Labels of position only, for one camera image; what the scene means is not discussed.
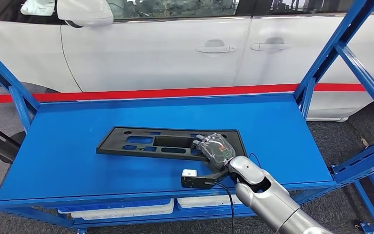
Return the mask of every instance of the white storage bin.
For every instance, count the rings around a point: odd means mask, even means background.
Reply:
[[[236,195],[232,195],[231,198],[233,199],[233,204],[242,204]],[[230,205],[230,198],[228,195],[184,197],[177,198],[177,202],[181,208],[225,206]]]
[[[75,211],[71,212],[73,218],[83,218],[84,220],[136,217],[146,215],[171,214],[174,209],[174,199],[169,204],[155,206],[139,206],[130,208],[113,208],[103,210]]]

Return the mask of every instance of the car door handle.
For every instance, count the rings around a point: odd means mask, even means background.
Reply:
[[[250,46],[252,50],[258,51],[278,51],[285,50],[291,47],[290,44],[284,43],[284,39],[280,37],[268,38],[264,43],[256,43]]]
[[[201,53],[228,53],[233,52],[234,48],[229,44],[225,44],[222,40],[212,39],[206,41],[204,46],[197,47],[196,51]]]
[[[290,44],[283,43],[283,44],[265,44],[265,43],[256,43],[250,46],[252,50],[258,51],[278,51],[278,50],[285,50],[292,47]]]

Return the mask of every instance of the black tray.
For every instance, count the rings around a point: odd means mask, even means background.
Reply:
[[[208,161],[199,150],[192,148],[197,134],[220,133],[236,150],[237,156],[247,156],[238,130],[184,130],[160,128],[113,127],[96,149],[98,154],[160,157]]]

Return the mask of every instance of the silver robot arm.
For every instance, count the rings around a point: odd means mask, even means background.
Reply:
[[[237,198],[276,234],[333,234],[302,211],[289,192],[249,158],[233,157],[226,166],[237,175]]]

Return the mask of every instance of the blue metal shelf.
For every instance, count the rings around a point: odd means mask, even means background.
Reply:
[[[98,155],[95,149],[113,126],[174,129],[236,129],[255,163],[289,190],[305,190],[302,204],[370,176],[374,145],[329,172],[305,123],[314,86],[341,56],[374,99],[374,79],[347,44],[374,10],[374,0],[356,0],[293,94],[180,97],[162,99],[37,102],[0,62],[0,85],[12,96],[27,132],[0,188],[0,211],[85,233],[87,227],[229,217],[229,210],[85,221],[68,220],[32,207],[60,207],[142,199],[224,195],[181,187],[183,169],[210,173],[201,162]],[[203,121],[211,115],[212,121]],[[233,181],[223,183],[233,190]],[[236,216],[250,216],[247,208]],[[363,223],[366,232],[374,226]]]
[[[248,217],[255,216],[254,212],[247,207],[234,209],[234,216]],[[201,220],[212,218],[227,218],[231,217],[231,210],[208,210],[208,211],[194,211],[185,212],[181,211],[177,204],[174,204],[174,211],[171,214],[161,214],[152,216],[140,217],[124,217],[124,218],[111,218],[111,219],[97,219],[97,220],[84,220],[82,218],[75,219],[75,225],[80,228],[94,227],[94,226],[116,226],[116,225],[129,225],[141,223],[161,223],[161,222],[174,222],[174,221],[188,221],[188,220]]]
[[[221,116],[203,121],[213,113]],[[291,94],[70,102],[40,105],[1,186],[0,201],[220,193],[217,188],[181,187],[183,169],[196,169],[199,175],[211,173],[199,161],[97,154],[97,145],[116,125],[237,129],[247,154],[254,153],[262,168],[289,189],[335,185]],[[230,178],[223,183],[234,187]]]

